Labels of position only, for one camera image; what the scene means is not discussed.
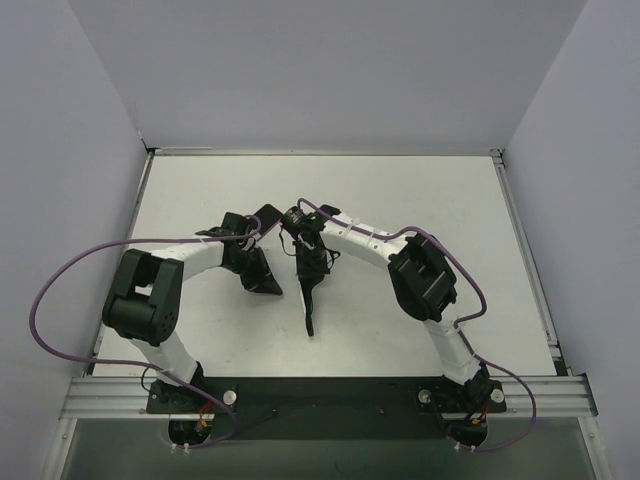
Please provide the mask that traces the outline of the purple smartphone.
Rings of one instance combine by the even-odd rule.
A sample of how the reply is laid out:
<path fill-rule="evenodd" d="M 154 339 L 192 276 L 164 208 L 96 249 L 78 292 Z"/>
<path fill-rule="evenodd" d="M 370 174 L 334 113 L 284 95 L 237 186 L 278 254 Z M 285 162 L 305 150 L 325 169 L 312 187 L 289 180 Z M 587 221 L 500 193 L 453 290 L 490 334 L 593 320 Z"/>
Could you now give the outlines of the purple smartphone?
<path fill-rule="evenodd" d="M 282 218 L 283 213 L 271 204 L 265 204 L 260 207 L 253 216 L 259 221 L 259 235 L 265 236 L 275 226 L 277 226 Z"/>

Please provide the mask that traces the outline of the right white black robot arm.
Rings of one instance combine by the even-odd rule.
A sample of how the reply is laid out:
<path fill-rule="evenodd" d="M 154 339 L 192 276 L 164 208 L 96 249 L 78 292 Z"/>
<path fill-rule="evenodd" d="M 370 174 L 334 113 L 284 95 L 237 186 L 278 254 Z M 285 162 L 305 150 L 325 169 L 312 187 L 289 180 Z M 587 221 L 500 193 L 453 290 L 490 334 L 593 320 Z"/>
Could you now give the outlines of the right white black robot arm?
<path fill-rule="evenodd" d="M 385 271 L 396 301 L 409 317 L 425 324 L 440 357 L 443 377 L 461 390 L 468 403 L 483 403 L 497 389 L 486 363 L 465 344 L 459 322 L 446 312 L 457 301 L 457 278 L 443 247 L 416 227 L 384 232 L 324 205 L 305 213 L 288 209 L 281 225 L 295 248 L 296 275 L 307 335 L 315 334 L 313 289 L 330 274 L 333 263 L 351 255 Z"/>

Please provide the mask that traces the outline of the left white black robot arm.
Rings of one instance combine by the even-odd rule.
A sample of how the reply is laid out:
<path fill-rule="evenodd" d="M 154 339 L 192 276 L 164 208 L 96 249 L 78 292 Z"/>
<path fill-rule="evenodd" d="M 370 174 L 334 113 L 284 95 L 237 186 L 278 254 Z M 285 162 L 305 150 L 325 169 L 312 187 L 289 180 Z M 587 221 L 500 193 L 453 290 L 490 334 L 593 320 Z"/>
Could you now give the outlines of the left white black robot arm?
<path fill-rule="evenodd" d="M 228 212 L 221 225 L 200 230 L 185 242 L 150 252 L 129 249 L 121 257 L 103 307 L 103 324 L 160 368 L 159 380 L 171 386 L 169 398 L 179 409 L 196 410 L 205 398 L 202 367 L 176 332 L 183 284 L 221 268 L 237 275 L 248 292 L 282 295 L 258 245 L 281 217 L 270 204 L 251 216 Z"/>

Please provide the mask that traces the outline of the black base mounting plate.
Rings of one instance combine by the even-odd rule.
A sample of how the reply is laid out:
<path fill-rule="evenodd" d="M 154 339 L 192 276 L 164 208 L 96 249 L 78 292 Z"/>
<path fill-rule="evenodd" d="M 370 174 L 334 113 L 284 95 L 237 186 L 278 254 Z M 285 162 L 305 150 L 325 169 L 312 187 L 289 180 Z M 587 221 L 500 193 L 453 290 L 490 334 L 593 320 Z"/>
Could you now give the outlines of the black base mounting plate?
<path fill-rule="evenodd" d="M 444 377 L 204 377 L 200 389 L 226 404 L 209 405 L 182 387 L 155 381 L 146 410 L 166 414 L 176 440 L 426 440 L 449 424 L 481 443 L 486 417 L 507 407 L 502 385 Z"/>

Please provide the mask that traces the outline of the aluminium front rail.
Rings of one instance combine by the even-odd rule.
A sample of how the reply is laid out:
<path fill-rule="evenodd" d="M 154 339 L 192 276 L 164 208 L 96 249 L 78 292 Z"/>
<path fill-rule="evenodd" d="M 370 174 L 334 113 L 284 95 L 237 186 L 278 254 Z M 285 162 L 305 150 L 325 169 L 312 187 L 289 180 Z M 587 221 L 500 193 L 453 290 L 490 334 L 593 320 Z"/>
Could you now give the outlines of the aluminium front rail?
<path fill-rule="evenodd" d="M 60 419 L 139 419 L 146 411 L 148 392 L 138 377 L 72 378 L 62 405 Z"/>

